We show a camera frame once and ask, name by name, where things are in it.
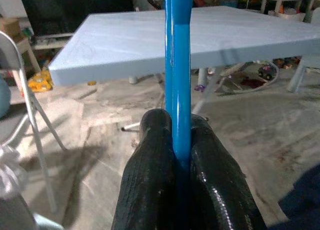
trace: cardboard box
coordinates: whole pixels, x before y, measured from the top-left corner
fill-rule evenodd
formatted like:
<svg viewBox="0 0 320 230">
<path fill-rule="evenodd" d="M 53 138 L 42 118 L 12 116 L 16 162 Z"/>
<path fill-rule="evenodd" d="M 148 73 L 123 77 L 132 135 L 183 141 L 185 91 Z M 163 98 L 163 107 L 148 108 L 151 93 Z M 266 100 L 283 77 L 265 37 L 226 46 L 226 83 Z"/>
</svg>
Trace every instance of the cardboard box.
<svg viewBox="0 0 320 230">
<path fill-rule="evenodd" d="M 19 43 L 20 41 L 22 41 L 24 39 L 24 34 L 22 32 L 20 32 L 19 34 L 17 34 L 16 36 L 14 36 L 12 39 L 15 43 Z"/>
<path fill-rule="evenodd" d="M 15 18 L 0 18 L 0 31 L 6 33 L 12 39 L 21 33 L 19 20 Z"/>
</svg>

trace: table top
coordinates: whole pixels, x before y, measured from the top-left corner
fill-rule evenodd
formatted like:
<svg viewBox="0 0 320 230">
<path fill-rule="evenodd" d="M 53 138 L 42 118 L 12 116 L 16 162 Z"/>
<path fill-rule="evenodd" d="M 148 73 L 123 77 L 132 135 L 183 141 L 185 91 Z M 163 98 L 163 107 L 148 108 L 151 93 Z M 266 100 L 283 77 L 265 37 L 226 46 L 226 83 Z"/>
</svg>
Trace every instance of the table top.
<svg viewBox="0 0 320 230">
<path fill-rule="evenodd" d="M 320 54 L 320 27 L 229 7 L 194 8 L 191 67 Z M 49 65 L 56 85 L 160 73 L 165 12 L 89 15 Z"/>
</svg>

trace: dark blue fabric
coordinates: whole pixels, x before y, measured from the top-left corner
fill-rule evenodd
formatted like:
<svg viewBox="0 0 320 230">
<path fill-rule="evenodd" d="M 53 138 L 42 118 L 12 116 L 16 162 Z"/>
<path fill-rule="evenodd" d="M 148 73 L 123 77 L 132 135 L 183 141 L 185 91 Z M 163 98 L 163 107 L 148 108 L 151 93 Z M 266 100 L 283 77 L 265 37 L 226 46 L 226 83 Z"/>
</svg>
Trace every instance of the dark blue fabric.
<svg viewBox="0 0 320 230">
<path fill-rule="evenodd" d="M 269 227 L 269 230 L 320 230 L 320 208 L 314 209 L 288 222 Z"/>
<path fill-rule="evenodd" d="M 278 203 L 289 221 L 269 230 L 320 230 L 320 165 L 305 172 Z"/>
</svg>

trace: toy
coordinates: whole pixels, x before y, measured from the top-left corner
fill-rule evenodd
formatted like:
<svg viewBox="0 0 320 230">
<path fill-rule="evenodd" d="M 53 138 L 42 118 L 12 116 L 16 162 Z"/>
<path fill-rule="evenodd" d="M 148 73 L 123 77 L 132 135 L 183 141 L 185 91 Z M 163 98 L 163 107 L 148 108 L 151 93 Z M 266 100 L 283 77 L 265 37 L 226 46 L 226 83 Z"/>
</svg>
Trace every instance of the toy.
<svg viewBox="0 0 320 230">
<path fill-rule="evenodd" d="M 299 61 L 297 62 L 297 58 L 295 58 L 295 57 L 273 60 L 273 63 L 282 69 L 289 69 L 290 67 L 292 67 L 292 62 L 295 64 L 299 63 Z"/>
<path fill-rule="evenodd" d="M 28 81 L 29 87 L 33 92 L 49 91 L 53 87 L 50 72 L 48 70 L 41 71 Z"/>
<path fill-rule="evenodd" d="M 262 66 L 258 70 L 259 76 L 268 81 L 270 81 L 275 76 L 276 73 L 277 73 L 277 70 L 275 69 L 275 67 L 272 67 L 271 65 Z"/>
<path fill-rule="evenodd" d="M 204 85 L 197 85 L 194 90 L 195 91 L 201 91 L 201 92 L 204 92 L 205 91 L 205 86 Z"/>
</svg>

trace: white plastic bag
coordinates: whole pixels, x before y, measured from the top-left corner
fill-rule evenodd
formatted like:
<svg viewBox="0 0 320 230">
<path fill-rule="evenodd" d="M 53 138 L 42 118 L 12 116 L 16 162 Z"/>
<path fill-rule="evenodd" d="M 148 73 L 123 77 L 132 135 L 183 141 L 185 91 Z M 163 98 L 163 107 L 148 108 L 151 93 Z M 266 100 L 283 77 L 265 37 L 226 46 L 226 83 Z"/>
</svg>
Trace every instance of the white plastic bag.
<svg viewBox="0 0 320 230">
<path fill-rule="evenodd" d="M 0 198 L 6 200 L 21 193 L 27 172 L 17 163 L 19 153 L 10 146 L 0 146 Z"/>
</svg>

